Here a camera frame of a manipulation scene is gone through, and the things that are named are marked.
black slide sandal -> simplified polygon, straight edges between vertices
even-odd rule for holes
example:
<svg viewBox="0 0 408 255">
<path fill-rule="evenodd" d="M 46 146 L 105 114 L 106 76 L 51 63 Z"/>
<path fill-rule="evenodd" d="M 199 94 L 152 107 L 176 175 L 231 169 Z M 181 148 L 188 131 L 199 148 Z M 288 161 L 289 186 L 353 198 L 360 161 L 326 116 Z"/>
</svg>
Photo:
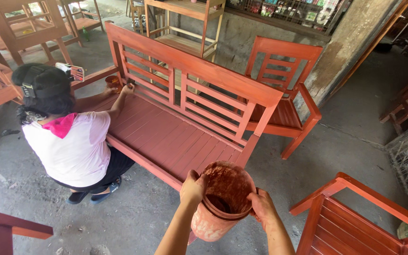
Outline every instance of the black slide sandal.
<svg viewBox="0 0 408 255">
<path fill-rule="evenodd" d="M 73 192 L 73 193 L 68 197 L 68 199 L 65 200 L 65 202 L 68 203 L 68 204 L 72 204 L 72 205 L 79 204 L 79 203 L 83 200 L 83 198 L 86 197 L 86 195 L 87 195 L 88 193 L 89 193 L 89 192 L 87 192 L 87 191 L 85 191 L 85 192 Z"/>
<path fill-rule="evenodd" d="M 119 179 L 119 183 L 117 183 L 116 181 L 111 183 L 109 193 L 101 194 L 101 195 L 92 195 L 91 204 L 97 205 L 101 203 L 103 200 L 107 199 L 111 195 L 111 193 L 115 192 L 118 188 L 120 188 L 121 183 L 122 183 L 122 176 L 119 176 L 118 179 Z"/>
</svg>

white t-shirt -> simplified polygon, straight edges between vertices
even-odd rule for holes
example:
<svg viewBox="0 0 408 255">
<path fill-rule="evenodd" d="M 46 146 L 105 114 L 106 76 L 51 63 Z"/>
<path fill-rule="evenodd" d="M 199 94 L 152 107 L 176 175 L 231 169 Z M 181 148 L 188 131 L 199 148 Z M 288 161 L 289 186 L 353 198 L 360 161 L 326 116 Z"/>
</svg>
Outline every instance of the white t-shirt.
<svg viewBox="0 0 408 255">
<path fill-rule="evenodd" d="M 106 174 L 111 153 L 105 137 L 110 122 L 107 112 L 79 113 L 64 139 L 37 122 L 22 129 L 49 176 L 72 187 L 88 187 Z"/>
</svg>

wooden door frame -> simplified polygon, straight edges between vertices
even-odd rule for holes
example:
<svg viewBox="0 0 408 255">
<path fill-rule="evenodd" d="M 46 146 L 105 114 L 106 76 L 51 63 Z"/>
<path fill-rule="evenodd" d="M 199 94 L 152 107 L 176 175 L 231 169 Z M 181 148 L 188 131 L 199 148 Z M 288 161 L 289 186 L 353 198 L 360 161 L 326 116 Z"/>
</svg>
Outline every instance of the wooden door frame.
<svg viewBox="0 0 408 255">
<path fill-rule="evenodd" d="M 390 28 L 393 26 L 393 24 L 396 22 L 396 20 L 401 16 L 401 14 L 405 11 L 405 9 L 408 7 L 408 0 L 402 0 L 396 9 L 394 10 L 393 14 L 391 14 L 388 17 L 388 20 L 385 22 L 383 27 L 380 29 L 380 31 L 377 33 L 377 35 L 371 40 L 371 42 L 368 44 L 366 49 L 363 51 L 363 53 L 360 55 L 360 57 L 355 61 L 354 65 L 350 70 L 344 75 L 343 78 L 331 89 L 331 92 L 328 93 L 325 97 L 322 103 L 320 104 L 320 107 L 322 107 L 333 95 L 336 94 L 336 92 L 342 88 L 342 86 L 347 82 L 347 80 L 355 73 L 355 71 L 360 67 L 360 65 L 365 61 L 365 59 L 371 54 L 371 52 L 374 50 L 376 45 L 381 41 L 381 39 L 387 34 L 387 32 L 390 30 Z"/>
</svg>

black pants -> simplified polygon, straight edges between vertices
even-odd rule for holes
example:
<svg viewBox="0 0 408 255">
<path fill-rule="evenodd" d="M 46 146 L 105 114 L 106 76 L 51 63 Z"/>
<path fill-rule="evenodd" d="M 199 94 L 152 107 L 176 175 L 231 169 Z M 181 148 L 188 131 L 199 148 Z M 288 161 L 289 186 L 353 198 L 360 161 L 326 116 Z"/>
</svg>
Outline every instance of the black pants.
<svg viewBox="0 0 408 255">
<path fill-rule="evenodd" d="M 125 154 L 121 153 L 114 147 L 110 147 L 111 157 L 110 157 L 110 164 L 106 169 L 106 175 L 96 184 L 93 184 L 88 187 L 72 187 L 65 183 L 61 183 L 59 181 L 54 180 L 59 185 L 63 187 L 67 187 L 69 189 L 73 189 L 76 191 L 88 191 L 91 194 L 99 194 L 104 192 L 112 182 L 116 181 L 117 177 L 124 174 L 130 167 L 135 164 L 133 159 L 127 157 Z"/>
</svg>

concrete wall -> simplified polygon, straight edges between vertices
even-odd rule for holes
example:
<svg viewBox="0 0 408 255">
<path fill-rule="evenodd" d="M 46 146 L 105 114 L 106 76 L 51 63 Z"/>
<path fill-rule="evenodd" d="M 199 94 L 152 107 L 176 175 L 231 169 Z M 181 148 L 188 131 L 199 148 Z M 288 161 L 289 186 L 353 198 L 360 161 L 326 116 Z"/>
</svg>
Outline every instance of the concrete wall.
<svg viewBox="0 0 408 255">
<path fill-rule="evenodd" d="M 172 26 L 177 26 L 196 34 L 202 34 L 203 24 L 203 21 L 187 16 L 171 15 Z M 218 19 L 209 21 L 207 25 L 207 37 L 215 38 L 217 27 Z M 324 46 L 326 44 L 323 41 L 309 38 L 295 32 L 225 12 L 221 23 L 215 63 L 233 71 L 244 73 L 254 38 L 257 35 L 309 45 Z"/>
<path fill-rule="evenodd" d="M 323 46 L 324 50 L 305 82 L 314 101 L 319 105 L 334 83 L 343 75 L 343 71 L 350 67 L 348 66 L 350 61 L 360 54 L 360 49 L 368 38 L 381 26 L 385 15 L 398 2 L 399 0 L 354 0 L 329 43 L 225 12 L 215 62 L 233 71 L 244 73 L 257 35 Z M 203 21 L 173 14 L 171 25 L 201 34 Z M 217 25 L 218 19 L 208 23 L 207 37 L 215 38 Z M 261 61 L 257 60 L 254 70 L 257 70 L 260 64 Z M 303 99 L 298 96 L 294 103 L 299 108 L 300 117 L 304 119 L 308 115 L 308 109 L 303 107 Z"/>
<path fill-rule="evenodd" d="M 398 0 L 354 0 L 305 84 L 320 104 Z"/>
</svg>

